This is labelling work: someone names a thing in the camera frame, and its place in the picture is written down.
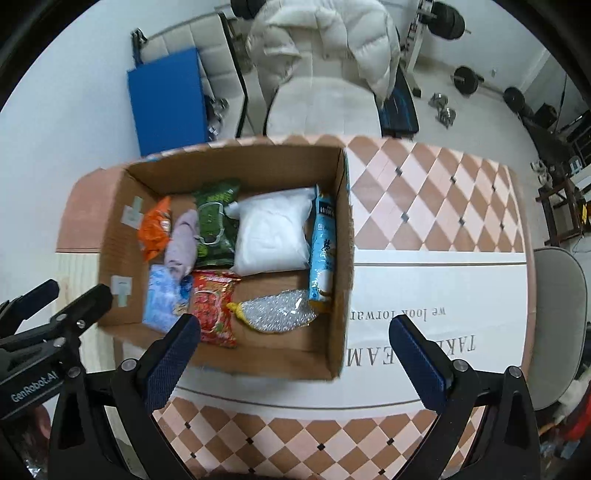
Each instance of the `purple cloth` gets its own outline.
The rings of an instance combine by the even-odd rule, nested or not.
[[[188,275],[197,260],[197,220],[197,210],[187,210],[174,224],[164,254],[164,265],[175,280],[180,281]]]

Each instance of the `cardboard box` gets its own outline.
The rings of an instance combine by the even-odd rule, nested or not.
[[[253,194],[309,187],[318,183],[336,198],[337,258],[335,302],[330,315],[280,335],[250,330],[233,319],[236,349],[201,343],[191,362],[230,373],[277,378],[330,380],[339,376],[345,350],[349,293],[353,277],[353,225],[348,170],[339,147],[250,145],[196,148],[155,161],[98,170],[74,186],[58,241],[58,252],[98,252],[100,283],[111,286],[131,278],[122,301],[99,326],[114,337],[147,348],[162,335],[142,325],[149,265],[142,260],[138,213],[172,196],[173,224],[194,207],[191,193],[203,183],[236,177],[241,193]],[[238,284],[234,301],[307,288],[308,271],[260,274]]]

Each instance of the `black cable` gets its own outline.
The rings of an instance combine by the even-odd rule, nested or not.
[[[562,95],[560,95],[560,108],[558,109],[558,118],[556,119],[556,126],[554,127],[554,133],[558,129],[558,122],[560,120],[560,114],[562,113],[562,106],[564,105],[564,94],[566,93],[566,80],[569,78],[569,75],[564,72],[564,86],[562,87]]]

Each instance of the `white plastic bag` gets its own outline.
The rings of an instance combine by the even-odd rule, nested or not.
[[[304,224],[315,197],[314,188],[305,188],[256,195],[228,205],[226,215],[240,219],[232,271],[244,277],[309,268]]]

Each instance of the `blue board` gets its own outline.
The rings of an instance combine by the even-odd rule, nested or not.
[[[127,72],[142,156],[207,142],[207,116],[195,48]]]

